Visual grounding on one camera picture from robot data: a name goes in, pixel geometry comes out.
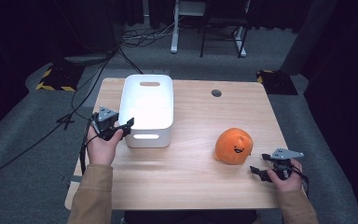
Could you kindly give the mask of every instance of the table leg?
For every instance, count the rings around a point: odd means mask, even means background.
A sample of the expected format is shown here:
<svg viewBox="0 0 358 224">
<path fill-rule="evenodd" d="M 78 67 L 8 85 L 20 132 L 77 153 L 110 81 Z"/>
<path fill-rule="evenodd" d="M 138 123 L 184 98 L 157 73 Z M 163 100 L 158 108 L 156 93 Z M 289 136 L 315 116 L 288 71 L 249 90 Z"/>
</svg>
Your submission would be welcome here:
<svg viewBox="0 0 358 224">
<path fill-rule="evenodd" d="M 176 0 L 171 53 L 176 53 L 178 51 L 178 39 L 179 39 L 179 27 L 178 26 L 179 26 L 179 0 Z"/>
<path fill-rule="evenodd" d="M 241 34 L 242 34 L 242 27 L 239 27 L 237 31 L 234 33 L 234 39 L 235 39 L 235 43 L 237 44 L 238 51 L 241 51 L 241 57 L 245 57 L 246 56 L 245 48 L 241 49 L 241 41 L 242 41 Z"/>
</svg>

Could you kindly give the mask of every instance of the chair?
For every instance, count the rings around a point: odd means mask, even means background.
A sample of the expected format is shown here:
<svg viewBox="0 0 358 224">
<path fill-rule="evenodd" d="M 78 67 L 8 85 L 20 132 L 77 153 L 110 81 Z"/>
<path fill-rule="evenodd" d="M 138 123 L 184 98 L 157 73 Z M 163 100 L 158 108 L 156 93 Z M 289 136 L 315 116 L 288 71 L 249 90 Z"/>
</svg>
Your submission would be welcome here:
<svg viewBox="0 0 358 224">
<path fill-rule="evenodd" d="M 245 56 L 243 43 L 245 41 L 248 30 L 251 28 L 247 20 L 246 8 L 249 0 L 206 0 L 205 11 L 202 19 L 203 28 L 202 45 L 200 57 L 202 58 L 205 44 L 205 36 L 207 29 L 210 27 L 228 27 L 235 26 L 232 33 L 233 38 L 230 39 L 214 39 L 235 41 L 238 47 L 238 58 Z M 244 34 L 241 38 L 241 30 L 244 29 Z"/>
</svg>

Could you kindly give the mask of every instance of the wooden table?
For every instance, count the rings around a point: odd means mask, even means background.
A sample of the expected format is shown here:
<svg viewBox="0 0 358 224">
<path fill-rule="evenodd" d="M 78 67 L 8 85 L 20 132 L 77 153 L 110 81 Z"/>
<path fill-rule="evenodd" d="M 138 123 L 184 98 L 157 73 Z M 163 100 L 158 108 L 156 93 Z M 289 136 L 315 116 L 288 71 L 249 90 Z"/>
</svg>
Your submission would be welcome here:
<svg viewBox="0 0 358 224">
<path fill-rule="evenodd" d="M 94 110 L 119 110 L 123 78 L 106 78 Z M 220 97 L 212 96 L 220 90 Z M 113 162 L 113 209 L 261 209 L 278 207 L 272 184 L 249 166 L 270 167 L 262 153 L 287 148 L 263 86 L 256 82 L 174 80 L 172 141 L 165 148 L 117 146 Z M 243 165 L 213 158 L 218 136 L 238 127 L 254 140 Z M 74 176 L 81 176 L 77 163 Z M 65 206 L 70 209 L 79 183 L 71 182 Z"/>
</svg>

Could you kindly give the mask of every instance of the gray carpet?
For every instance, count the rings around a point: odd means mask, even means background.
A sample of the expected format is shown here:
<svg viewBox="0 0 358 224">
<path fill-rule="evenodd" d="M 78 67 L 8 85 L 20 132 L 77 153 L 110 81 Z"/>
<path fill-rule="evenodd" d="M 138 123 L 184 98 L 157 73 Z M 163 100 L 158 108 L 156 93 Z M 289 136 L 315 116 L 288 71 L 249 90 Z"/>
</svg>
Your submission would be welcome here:
<svg viewBox="0 0 358 224">
<path fill-rule="evenodd" d="M 167 71 L 172 79 L 255 81 L 260 69 L 278 69 L 296 35 L 286 30 L 252 30 L 245 47 L 246 58 L 237 58 L 233 43 L 207 42 L 200 58 L 200 35 L 195 29 L 180 33 L 177 54 L 170 53 L 171 36 L 147 47 L 122 47 L 143 71 Z M 72 111 L 84 99 L 99 65 L 87 67 L 74 95 L 70 91 L 36 91 L 48 64 L 26 81 L 30 93 L 0 122 L 0 166 L 56 128 L 56 120 Z M 105 71 L 132 67 L 116 55 Z M 318 130 L 302 93 L 307 80 L 293 77 L 298 96 L 270 95 L 283 136 L 292 150 L 302 151 L 304 173 L 310 177 L 310 200 L 321 223 L 358 223 L 358 206 L 351 185 Z M 95 93 L 78 114 L 89 117 Z M 74 116 L 65 131 L 58 127 L 49 137 L 0 171 L 0 223 L 65 223 L 67 184 L 76 166 L 87 121 Z M 263 223 L 281 223 L 278 209 L 259 211 Z M 113 212 L 118 224 L 122 211 Z"/>
</svg>

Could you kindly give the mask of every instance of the white plastic bin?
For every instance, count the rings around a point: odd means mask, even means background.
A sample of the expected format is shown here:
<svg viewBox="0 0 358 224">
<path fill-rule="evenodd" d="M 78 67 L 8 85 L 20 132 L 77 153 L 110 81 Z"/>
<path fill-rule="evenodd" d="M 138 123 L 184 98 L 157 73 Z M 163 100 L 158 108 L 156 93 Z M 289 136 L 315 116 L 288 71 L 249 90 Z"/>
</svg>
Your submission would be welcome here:
<svg viewBox="0 0 358 224">
<path fill-rule="evenodd" d="M 172 79 L 165 75 L 131 75 L 121 96 L 118 124 L 134 118 L 129 147 L 166 147 L 173 124 Z"/>
</svg>

